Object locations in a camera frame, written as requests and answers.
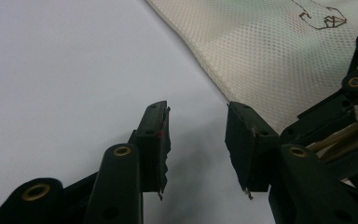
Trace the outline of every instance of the white table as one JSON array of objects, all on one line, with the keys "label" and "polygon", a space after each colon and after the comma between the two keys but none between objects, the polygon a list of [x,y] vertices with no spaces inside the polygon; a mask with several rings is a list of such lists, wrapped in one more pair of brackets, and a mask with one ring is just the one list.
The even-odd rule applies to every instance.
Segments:
[{"label": "white table", "polygon": [[145,224],[274,223],[230,163],[227,99],[145,1],[0,1],[0,205],[34,178],[96,172],[161,100],[168,185],[162,202],[144,194]]}]

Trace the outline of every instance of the metal screw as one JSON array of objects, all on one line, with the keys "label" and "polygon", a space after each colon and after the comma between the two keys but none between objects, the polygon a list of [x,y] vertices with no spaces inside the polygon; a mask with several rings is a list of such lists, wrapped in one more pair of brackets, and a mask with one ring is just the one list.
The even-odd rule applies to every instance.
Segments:
[{"label": "metal screw", "polygon": [[358,87],[358,77],[351,78],[350,81],[348,82],[348,84],[350,85],[350,87],[357,88]]},{"label": "metal screw", "polygon": [[126,156],[131,153],[131,149],[129,147],[118,147],[113,150],[113,154],[115,156]]},{"label": "metal screw", "polygon": [[33,185],[24,191],[21,195],[21,198],[26,202],[31,202],[43,198],[50,191],[50,185],[45,183],[40,183]]},{"label": "metal screw", "polygon": [[297,157],[307,157],[307,152],[299,147],[290,147],[290,152]]}]

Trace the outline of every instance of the mesh bag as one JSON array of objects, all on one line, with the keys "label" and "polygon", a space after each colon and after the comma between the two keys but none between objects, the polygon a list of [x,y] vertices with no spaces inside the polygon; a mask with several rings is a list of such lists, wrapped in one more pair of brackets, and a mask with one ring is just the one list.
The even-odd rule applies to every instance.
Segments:
[{"label": "mesh bag", "polygon": [[230,101],[277,132],[340,88],[358,0],[148,0]]}]

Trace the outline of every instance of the black marker doodle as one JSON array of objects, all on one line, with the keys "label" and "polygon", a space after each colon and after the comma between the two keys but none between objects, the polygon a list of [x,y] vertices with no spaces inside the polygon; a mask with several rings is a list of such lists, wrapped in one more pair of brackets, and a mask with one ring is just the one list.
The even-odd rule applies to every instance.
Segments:
[{"label": "black marker doodle", "polygon": [[302,8],[303,12],[298,16],[316,30],[337,28],[347,19],[342,13],[333,7],[324,7],[313,0],[292,0]]}]

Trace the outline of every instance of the white mesh fabric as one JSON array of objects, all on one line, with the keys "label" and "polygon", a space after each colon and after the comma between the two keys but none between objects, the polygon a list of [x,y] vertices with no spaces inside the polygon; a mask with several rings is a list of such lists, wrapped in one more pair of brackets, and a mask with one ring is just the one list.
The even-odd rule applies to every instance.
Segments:
[{"label": "white mesh fabric", "polygon": [[147,0],[230,101],[277,132],[340,88],[358,0]]}]

